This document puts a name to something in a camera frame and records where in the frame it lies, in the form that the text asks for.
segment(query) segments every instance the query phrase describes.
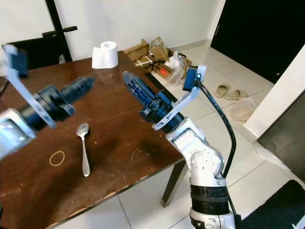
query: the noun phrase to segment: beige slipper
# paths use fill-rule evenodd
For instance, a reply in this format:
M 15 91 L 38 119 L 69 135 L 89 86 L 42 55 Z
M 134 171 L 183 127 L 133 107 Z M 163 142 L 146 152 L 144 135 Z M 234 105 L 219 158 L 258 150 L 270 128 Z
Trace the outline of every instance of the beige slipper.
M 215 95 L 218 98 L 222 98 L 224 96 L 224 94 L 226 94 L 227 91 L 229 90 L 229 87 L 230 86 L 226 83 L 222 83 L 222 84 L 218 85 L 218 87 L 216 89 L 216 92 L 215 92 Z
M 241 99 L 241 98 L 249 97 L 249 94 L 248 94 L 248 92 L 246 92 L 244 90 L 235 90 L 233 92 L 226 93 L 224 95 L 224 97 L 227 100 L 238 100 L 238 99 Z

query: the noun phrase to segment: silver spoon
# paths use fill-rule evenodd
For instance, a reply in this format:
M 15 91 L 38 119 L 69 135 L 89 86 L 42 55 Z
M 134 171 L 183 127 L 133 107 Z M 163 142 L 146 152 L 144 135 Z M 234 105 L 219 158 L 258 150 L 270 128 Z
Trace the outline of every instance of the silver spoon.
M 85 146 L 85 135 L 88 133 L 88 131 L 89 131 L 88 123 L 81 124 L 76 131 L 76 135 L 81 137 L 81 141 L 82 141 L 82 173 L 84 174 L 85 177 L 89 176 L 90 174 L 90 167 L 89 167 L 86 146 Z

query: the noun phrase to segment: black door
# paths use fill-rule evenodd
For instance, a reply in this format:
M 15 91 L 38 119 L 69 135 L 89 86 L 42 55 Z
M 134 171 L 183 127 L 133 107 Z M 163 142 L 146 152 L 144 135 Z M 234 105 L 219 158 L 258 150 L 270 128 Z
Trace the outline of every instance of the black door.
M 304 0 L 226 0 L 211 47 L 276 83 L 304 44 Z

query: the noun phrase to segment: black floor mat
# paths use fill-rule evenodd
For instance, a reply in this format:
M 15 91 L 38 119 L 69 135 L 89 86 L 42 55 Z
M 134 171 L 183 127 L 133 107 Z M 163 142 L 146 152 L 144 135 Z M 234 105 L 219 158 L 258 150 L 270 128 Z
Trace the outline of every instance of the black floor mat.
M 305 190 L 290 180 L 245 218 L 243 226 L 244 229 L 292 229 L 292 224 L 296 225 L 304 214 Z

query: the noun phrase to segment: black cable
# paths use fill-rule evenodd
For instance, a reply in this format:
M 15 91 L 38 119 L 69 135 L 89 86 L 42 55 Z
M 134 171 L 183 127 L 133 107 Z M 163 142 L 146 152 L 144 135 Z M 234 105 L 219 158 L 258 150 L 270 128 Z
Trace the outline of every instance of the black cable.
M 5 92 L 6 88 L 8 87 L 8 85 L 10 83 L 7 79 L 5 79 L 5 80 L 6 80 L 5 83 L 0 87 L 0 97 Z
M 227 161 L 227 164 L 225 165 L 225 168 L 224 168 L 224 172 L 223 172 L 223 177 L 226 178 L 226 176 L 228 175 L 228 172 L 229 172 L 229 169 L 230 169 L 230 166 L 232 164 L 232 161 L 233 161 L 233 157 L 234 157 L 234 154 L 235 154 L 235 150 L 236 150 L 236 138 L 235 138 L 235 134 L 234 134 L 234 131 L 229 123 L 229 120 L 227 119 L 227 117 L 225 116 L 224 112 L 222 111 L 221 107 L 218 105 L 218 103 L 215 101 L 215 99 L 212 97 L 211 93 L 206 89 L 206 87 L 199 81 L 197 83 L 197 86 L 202 90 L 202 92 L 206 95 L 206 97 L 209 99 L 209 101 L 211 102 L 211 104 L 213 105 L 213 107 L 216 109 L 216 111 L 218 112 L 218 114 L 220 115 L 221 119 L 223 120 L 224 122 L 224 125 L 225 127 L 227 128 L 228 132 L 229 132 L 229 135 L 230 135 L 230 138 L 231 138 L 231 150 L 230 150 L 230 154 L 229 154 L 229 157 L 228 157 L 228 161 Z M 230 194 L 229 194 L 229 191 L 228 191 L 228 188 L 226 187 L 226 190 L 227 190 L 227 194 L 228 194 L 228 201 L 229 201 L 229 204 L 231 206 L 231 209 L 232 209 L 232 212 L 233 212 L 233 215 L 234 215 L 234 222 L 235 222 L 235 226 L 236 226 L 236 229 L 242 229 L 243 226 L 242 226 L 242 218 L 240 215 L 238 215 L 236 213 L 236 210 L 235 210 L 235 207 L 234 207 L 234 204 L 232 202 L 232 199 L 230 197 Z
M 228 200 L 229 200 L 229 204 L 230 204 L 230 206 L 231 206 L 231 209 L 232 209 L 233 214 L 236 216 L 236 215 L 237 215 L 237 213 L 236 213 L 236 210 L 235 210 L 234 204 L 233 204 L 233 202 L 232 202 L 232 199 L 231 199 L 231 197 L 230 197 L 229 190 L 228 190 L 228 188 L 227 188 L 227 187 L 226 187 L 226 189 L 227 189 L 227 194 L 228 194 Z
M 212 97 L 211 93 L 206 89 L 206 87 L 201 82 L 198 82 L 197 86 L 206 95 L 206 97 L 209 99 L 209 101 L 211 102 L 213 107 L 215 107 L 216 111 L 218 112 L 218 114 L 220 115 L 221 119 L 223 120 L 224 125 L 227 128 L 227 130 L 229 132 L 229 135 L 230 135 L 230 138 L 231 138 L 231 151 L 230 151 L 230 154 L 229 154 L 229 157 L 228 157 L 228 161 L 227 161 L 227 164 L 225 165 L 224 172 L 223 172 L 223 177 L 226 178 L 226 176 L 228 175 L 230 166 L 232 164 L 233 157 L 234 157 L 235 150 L 236 150 L 236 138 L 235 138 L 235 134 L 234 134 L 234 131 L 233 131 L 233 129 L 232 129 L 230 123 L 229 123 L 229 120 L 225 116 L 224 112 L 222 111 L 222 109 L 220 108 L 218 103 L 214 100 L 214 98 Z

